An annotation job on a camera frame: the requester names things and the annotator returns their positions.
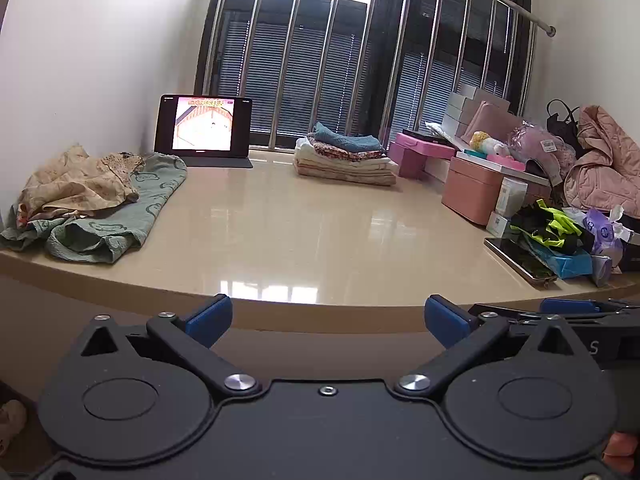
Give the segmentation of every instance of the pink jacket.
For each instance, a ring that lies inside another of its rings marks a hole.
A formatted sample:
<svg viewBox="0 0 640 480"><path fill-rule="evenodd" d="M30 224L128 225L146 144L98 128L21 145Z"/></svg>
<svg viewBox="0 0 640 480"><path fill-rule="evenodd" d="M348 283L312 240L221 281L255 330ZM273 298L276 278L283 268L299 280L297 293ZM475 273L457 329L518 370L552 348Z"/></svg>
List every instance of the pink jacket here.
<svg viewBox="0 0 640 480"><path fill-rule="evenodd" d="M609 212L621 205L640 218L640 148L604 108L584 107L578 120L578 142L591 151L566 176L569 206Z"/></svg>

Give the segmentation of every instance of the tablet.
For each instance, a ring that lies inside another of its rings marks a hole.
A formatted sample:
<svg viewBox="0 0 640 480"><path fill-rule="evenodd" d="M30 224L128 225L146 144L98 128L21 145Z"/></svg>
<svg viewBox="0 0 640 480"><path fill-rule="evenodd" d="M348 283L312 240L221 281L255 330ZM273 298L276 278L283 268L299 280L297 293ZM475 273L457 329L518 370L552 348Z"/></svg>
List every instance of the tablet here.
<svg viewBox="0 0 640 480"><path fill-rule="evenodd" d="M249 154L251 99L163 95L156 126L156 152L197 157Z"/></svg>

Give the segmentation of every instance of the sneaker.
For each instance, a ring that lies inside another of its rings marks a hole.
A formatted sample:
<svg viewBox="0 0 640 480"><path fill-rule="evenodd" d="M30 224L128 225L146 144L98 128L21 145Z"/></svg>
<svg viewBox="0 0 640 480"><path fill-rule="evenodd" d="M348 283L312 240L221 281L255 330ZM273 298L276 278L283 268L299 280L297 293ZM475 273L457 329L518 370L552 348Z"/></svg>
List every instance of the sneaker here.
<svg viewBox="0 0 640 480"><path fill-rule="evenodd" d="M19 400L10 400L0 408L0 456L27 423L27 409Z"/></svg>

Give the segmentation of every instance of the stainless steel railing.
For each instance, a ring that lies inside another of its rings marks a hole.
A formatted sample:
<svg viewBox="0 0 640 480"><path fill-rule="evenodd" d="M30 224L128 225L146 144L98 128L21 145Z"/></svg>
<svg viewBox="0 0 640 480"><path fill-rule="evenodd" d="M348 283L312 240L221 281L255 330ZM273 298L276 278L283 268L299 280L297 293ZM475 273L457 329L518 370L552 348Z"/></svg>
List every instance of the stainless steel railing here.
<svg viewBox="0 0 640 480"><path fill-rule="evenodd" d="M380 125L380 132L378 134L378 139L386 146L388 142L388 138L390 135L390 115L391 115L391 107L393 104L393 100L396 92L396 82L398 81L398 72L400 69L400 60L402 56L402 44L404 42L404 30L406 28L407 17L409 13L409 2L411 0L403 0L402 1L402 13L400 18L400 26L398 31L398 42L396 43L396 52L394 54L394 62L391 70L391 78L389 79L389 84L386 90L386 99L385 99L385 107L382 113L382 122ZM529 91L529 78L531 73L531 67L533 63L533 55L536 46L536 33L538 31L538 27L543 29L548 36L553 37L556 34L556 29L551 25L543 22L537 16L531 14L528 10L523 9L518 4L515 4L511 0L492 0L491 5L491 18L489 22L489 32L486 44L486 53L484 55L484 63L482 65L482 77L481 77L481 87L484 88L486 84L486 78L489 71L489 60L491 56L491 48L494 36L494 26L495 26L495 16L497 12L497 4L501 3L507 6L509 9L514 11L513 17L513 25L511 28L511 45L509 49L509 58L507 62L507 74L505 79L503 97L505 97L509 91L509 85L511 84L511 70L513 69L513 57L515 52L515 43L516 43L516 24L518 20L518 16L522 16L530 21L530 34L529 34L529 44L527 46L527 61L525 68L525 76L522 82L522 90L520 93L520 105L518 106L518 114L521 115L523 113L526 101L527 101L527 93ZM431 42L429 46L429 51L427 54L427 65L426 70L424 72L424 79L422 81L422 87L420 90L420 99L418 100L418 109L415 115L414 124L412 127L414 130L418 130L420 127L420 121L422 120L422 110L424 108L424 101L427 96L427 91L429 89L429 83L431 79L431 68L433 66L433 59L435 53L435 42L438 34L438 27L440 23L440 16L442 14L442 0L436 0L435 14L433 17L433 28L431 29ZM460 37L460 47L458 49L458 58L456 60L456 71L454 74L454 82L453 82L453 91L458 88L458 83L460 82L460 73L462 71L462 59L465 51L465 43L466 43L466 31L468 29L469 15L471 10L471 0L466 0L465 3L465 15L463 18L462 25L462 33Z"/></svg>
<svg viewBox="0 0 640 480"><path fill-rule="evenodd" d="M402 1L402 11L401 11L400 25L398 30L398 39L396 41L396 50L394 54L394 61L392 65L391 76L390 76L387 91L386 91L385 107L383 109L380 132L378 134L378 138L385 145L386 145L386 142L388 141L388 137L390 134L389 123L390 123L391 107L395 97L394 94L396 91L396 82L398 81L398 72L400 69L400 60L402 55L402 44L404 42L404 32L406 28L406 22L408 19L410 1L411 0ZM435 13L433 18L433 27L431 29L431 41L430 41L429 51L427 55L426 70L424 73L424 79L422 80L422 86L420 88L420 98L418 100L417 113L414 119L414 124L412 124L415 130L419 128L420 121L422 120L422 111L424 109L424 102L429 89L431 72L433 68L435 47L436 47L436 39L438 36L438 28L440 26L440 17L442 15L442 1L443 0L436 0ZM216 11L214 14L211 38L209 42L209 54L207 56L204 82L202 86L202 93L204 95L209 94L210 92L213 65L216 57L215 50L218 45L220 29L222 27L222 12L225 6L225 2L226 0L218 0L218 4L216 6ZM350 101L349 111L346 119L345 133L347 135L351 133L351 127L353 125L356 101L358 97L358 88L360 87L360 80L362 78L367 40L369 37L369 30L371 26L371 19L372 19L375 3L376 3L376 0L370 0L369 7L367 9L367 17L365 20L365 26L364 26L364 31L362 35L362 42L360 43L360 52L358 54L358 62L356 66L355 78L353 81L353 87L351 89L351 101ZM462 73L462 62L463 62L463 57L465 52L466 34L468 30L468 25L469 25L469 17L471 13L471 3L472 3L472 0L465 1L465 12L463 17L462 33L460 37L460 46L458 48L458 58L456 60L456 68L454 72L454 82L453 82L454 89L458 87L458 83L460 82L460 75ZM556 30L555 28L551 27L550 25L540 20L538 17L531 14L528 10L523 9L521 6L513 3L511 0L492 0L488 41L487 41L486 53L484 56L484 64L482 66L482 77L481 77L482 87L484 87L486 83L488 70L489 70L489 60L491 56L492 38L494 34L495 17L497 13L498 3L503 4L507 6L509 9L514 11L513 23L511 26L510 50L509 50L509 58L508 58L508 64L507 64L507 73L506 73L503 97L507 95L509 86L511 84L511 70L513 69L513 58L514 58L515 44L516 44L516 25L517 25L518 17L521 16L530 21L530 34L529 34L529 44L527 46L525 76L524 76L524 80L521 88L520 106L518 108L518 113L521 114L522 111L524 110L524 106L527 98L527 92L529 90L529 77L530 77L530 72L531 72L531 67L533 62L533 54L535 51L536 33L538 31L538 27L542 28L547 33L547 35L551 37L556 33ZM252 47L254 43L255 31L256 31L256 26L258 21L258 14L260 12L261 4L262 4L262 0L254 0L254 7L252 10L251 19L249 21L248 35L247 35L244 55L242 57L242 68L241 68L240 79L239 79L239 94L241 96L244 95L244 92L246 90L246 80L249 72L249 63L251 60ZM320 65L318 69L318 76L316 78L316 88L314 91L314 98L312 102L309 129L313 127L313 124L316 121L316 116L318 114L318 105L320 101L320 94L322 91L322 82L324 80L324 70L326 68L326 60L327 60L329 44L331 40L331 34L334 26L335 13L337 10L337 6L338 6L338 0L332 0L332 6L329 13L329 18L327 21L327 26L326 26L325 35L324 35L324 43L322 46L322 54L321 54ZM284 92L284 81L286 76L287 65L289 63L289 54L290 54L293 33L294 33L294 28L295 28L296 18L298 15L299 8L300 8L300 0L293 0L291 12L289 15L289 27L287 28L287 37L284 45L284 52L282 54L282 62L280 64L280 71L278 73L278 87L277 87L276 98L274 103L273 117L271 120L271 131L270 131L269 145L268 145L268 148L270 150L277 150L276 135L278 132L278 118L280 115L280 108L282 106L282 94Z"/></svg>

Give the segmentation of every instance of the label tag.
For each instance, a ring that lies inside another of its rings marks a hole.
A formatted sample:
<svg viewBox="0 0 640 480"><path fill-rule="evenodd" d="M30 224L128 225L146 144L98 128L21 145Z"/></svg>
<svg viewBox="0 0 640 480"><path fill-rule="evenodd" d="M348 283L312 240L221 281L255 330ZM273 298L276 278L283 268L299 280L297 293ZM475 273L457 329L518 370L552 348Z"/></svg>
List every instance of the label tag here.
<svg viewBox="0 0 640 480"><path fill-rule="evenodd" d="M551 139L541 140L540 144L542 145L542 149L545 150L545 152L547 153L551 153L557 150L556 143L553 142Z"/></svg>

